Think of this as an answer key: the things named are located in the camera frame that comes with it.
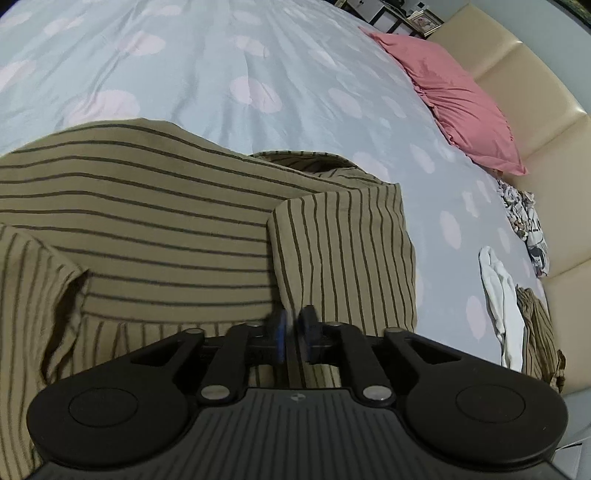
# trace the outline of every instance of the wall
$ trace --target wall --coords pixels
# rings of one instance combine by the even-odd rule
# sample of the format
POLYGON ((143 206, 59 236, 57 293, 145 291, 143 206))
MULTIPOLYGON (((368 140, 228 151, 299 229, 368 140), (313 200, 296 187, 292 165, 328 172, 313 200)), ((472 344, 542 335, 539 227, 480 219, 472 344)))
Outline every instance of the wall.
MULTIPOLYGON (((443 20, 466 0, 428 0, 443 20)), ((472 0, 524 42, 591 113, 591 33, 547 0, 472 0)))

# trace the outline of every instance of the striped shirt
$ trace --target striped shirt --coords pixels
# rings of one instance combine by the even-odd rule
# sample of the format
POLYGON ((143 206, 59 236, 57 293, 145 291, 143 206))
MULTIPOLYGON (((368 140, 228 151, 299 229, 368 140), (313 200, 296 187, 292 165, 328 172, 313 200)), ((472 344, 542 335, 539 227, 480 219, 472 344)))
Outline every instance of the striped shirt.
POLYGON ((561 393, 566 358, 556 348, 550 316, 531 288, 517 287, 516 292, 525 324, 522 373, 546 382, 561 393))
MULTIPOLYGON (((0 159, 0 478, 40 464, 25 424, 48 382, 199 326, 307 304, 414 330, 400 186, 337 155, 237 154, 159 121, 95 122, 0 159)), ((288 347, 267 386, 338 386, 288 347)))

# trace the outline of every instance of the crumpled clothing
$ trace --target crumpled clothing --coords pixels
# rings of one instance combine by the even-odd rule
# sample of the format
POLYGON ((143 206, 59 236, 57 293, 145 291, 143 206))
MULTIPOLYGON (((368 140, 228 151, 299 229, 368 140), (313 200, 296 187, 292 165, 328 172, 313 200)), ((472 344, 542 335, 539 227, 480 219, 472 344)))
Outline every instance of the crumpled clothing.
POLYGON ((501 343, 501 365, 516 372, 523 367, 524 321, 517 306, 513 278, 491 247, 478 254, 480 276, 501 343))
POLYGON ((562 392, 566 358, 554 343, 552 321, 531 288, 517 287, 517 306, 523 316, 524 362, 522 373, 546 382, 562 392))
POLYGON ((550 272, 548 245, 534 208, 534 194, 517 190, 501 179, 497 179, 497 181, 499 183, 498 192, 505 202, 507 218, 513 231, 527 246, 535 276, 538 278, 548 276, 550 272))

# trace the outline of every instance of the round black pad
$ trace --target round black pad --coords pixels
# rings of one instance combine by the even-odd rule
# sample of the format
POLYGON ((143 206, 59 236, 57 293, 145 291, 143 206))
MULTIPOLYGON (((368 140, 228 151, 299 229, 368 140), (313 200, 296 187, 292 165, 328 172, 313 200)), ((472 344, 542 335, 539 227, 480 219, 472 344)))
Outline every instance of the round black pad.
POLYGON ((486 423, 513 421, 525 410, 521 395, 498 385, 468 387, 458 393, 456 404, 464 415, 486 423))
POLYGON ((501 469, 549 458, 567 422, 564 402, 548 385, 479 359, 427 368, 405 416, 435 451, 501 469))
POLYGON ((70 403, 70 415, 87 427, 113 427, 129 420, 138 399, 119 388, 91 388, 70 403))
POLYGON ((105 364, 40 392, 27 426, 45 460, 113 468, 171 446, 188 416, 184 395, 162 369, 105 364))

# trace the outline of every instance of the pink pillow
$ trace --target pink pillow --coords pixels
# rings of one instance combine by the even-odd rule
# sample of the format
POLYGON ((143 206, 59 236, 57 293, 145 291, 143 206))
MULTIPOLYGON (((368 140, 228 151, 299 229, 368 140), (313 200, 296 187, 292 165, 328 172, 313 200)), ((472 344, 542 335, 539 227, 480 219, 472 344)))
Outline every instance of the pink pillow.
POLYGON ((527 174, 505 116, 445 48, 407 35, 364 33, 402 64, 449 143, 484 167, 527 174))

